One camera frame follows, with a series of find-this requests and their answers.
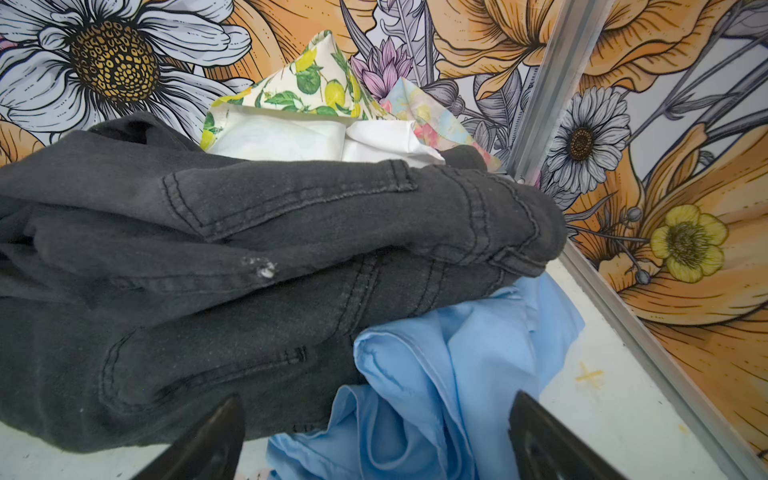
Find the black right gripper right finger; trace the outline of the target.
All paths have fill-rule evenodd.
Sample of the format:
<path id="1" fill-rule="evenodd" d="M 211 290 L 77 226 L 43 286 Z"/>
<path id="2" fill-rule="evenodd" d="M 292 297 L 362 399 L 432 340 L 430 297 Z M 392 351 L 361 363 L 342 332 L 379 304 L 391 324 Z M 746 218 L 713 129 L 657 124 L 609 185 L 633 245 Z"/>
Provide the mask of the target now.
<path id="1" fill-rule="evenodd" d="M 509 426 L 508 434 L 521 479 L 625 479 L 524 391 L 518 391 L 515 396 Z"/>

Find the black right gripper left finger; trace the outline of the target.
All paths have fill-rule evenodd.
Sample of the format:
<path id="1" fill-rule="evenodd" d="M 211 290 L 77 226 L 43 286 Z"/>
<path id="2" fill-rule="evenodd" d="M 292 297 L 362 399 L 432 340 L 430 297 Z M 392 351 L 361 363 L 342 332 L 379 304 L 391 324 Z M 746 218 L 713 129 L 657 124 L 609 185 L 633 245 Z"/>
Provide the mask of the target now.
<path id="1" fill-rule="evenodd" d="M 225 398 L 134 480 L 232 480 L 245 438 L 245 412 L 239 395 Z"/>

